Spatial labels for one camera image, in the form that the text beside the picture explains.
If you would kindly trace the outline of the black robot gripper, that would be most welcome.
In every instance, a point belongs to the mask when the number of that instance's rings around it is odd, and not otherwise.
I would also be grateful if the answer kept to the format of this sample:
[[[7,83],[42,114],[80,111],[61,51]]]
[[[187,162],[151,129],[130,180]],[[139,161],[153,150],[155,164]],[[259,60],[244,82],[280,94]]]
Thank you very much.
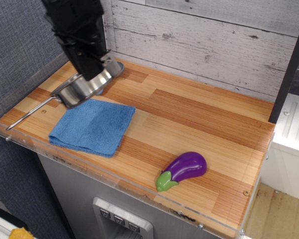
[[[104,70],[102,58],[107,49],[101,15],[46,14],[45,18],[66,56],[86,81]]]

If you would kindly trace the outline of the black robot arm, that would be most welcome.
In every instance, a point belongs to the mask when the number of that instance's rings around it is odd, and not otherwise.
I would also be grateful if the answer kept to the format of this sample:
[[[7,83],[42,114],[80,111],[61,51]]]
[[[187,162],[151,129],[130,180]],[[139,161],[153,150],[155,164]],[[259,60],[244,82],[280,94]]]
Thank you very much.
[[[103,70],[107,53],[99,0],[43,0],[45,18],[77,72],[90,81]]]

